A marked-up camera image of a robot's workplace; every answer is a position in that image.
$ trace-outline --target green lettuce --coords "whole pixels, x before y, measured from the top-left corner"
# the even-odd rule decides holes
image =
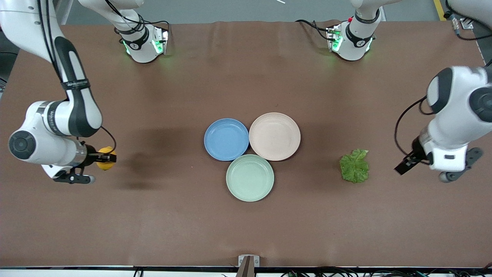
[[[355,149],[340,159],[341,176],[352,183],[362,183],[369,178],[369,165],[364,160],[369,151]]]

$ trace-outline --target plate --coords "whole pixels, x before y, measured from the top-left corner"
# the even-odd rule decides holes
[[[232,118],[215,121],[205,132],[205,149],[219,161],[232,161],[246,152],[249,137],[243,123]]]
[[[287,115],[266,113],[251,125],[249,143],[260,157],[269,161],[281,161],[297,151],[301,143],[301,131],[296,122]]]
[[[225,179],[229,191],[237,199],[255,202],[272,190],[274,170],[262,157],[248,154],[231,163]]]

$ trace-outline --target cable connector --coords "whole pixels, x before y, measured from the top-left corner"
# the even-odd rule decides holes
[[[451,18],[451,24],[453,25],[453,30],[456,35],[460,35],[460,21],[456,18],[454,14],[452,14],[449,18]]]

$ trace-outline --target table surface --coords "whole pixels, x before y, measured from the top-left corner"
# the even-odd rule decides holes
[[[19,55],[0,107],[0,266],[223,265],[244,253],[263,266],[481,267],[492,255],[492,143],[460,180],[423,165],[403,176],[395,121],[451,65],[482,66],[473,41],[449,22],[383,22],[360,61],[329,53],[299,23],[175,25],[168,56],[133,62],[111,26],[64,26],[75,44],[118,162],[93,185],[51,181],[16,160],[8,136],[27,107],[63,99],[50,65]],[[229,162],[210,157],[206,128],[232,117],[247,127],[267,112],[297,121],[297,153],[271,162],[275,184],[245,203],[228,191]],[[431,117],[411,110],[400,140]],[[85,139],[111,145],[98,132]],[[341,179],[338,161],[368,149],[369,180]]]

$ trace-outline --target yellow floor line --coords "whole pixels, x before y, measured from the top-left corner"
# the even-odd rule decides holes
[[[434,0],[434,6],[435,10],[437,11],[437,15],[439,15],[439,20],[446,21],[446,18],[444,18],[444,10],[442,9],[441,1]]]

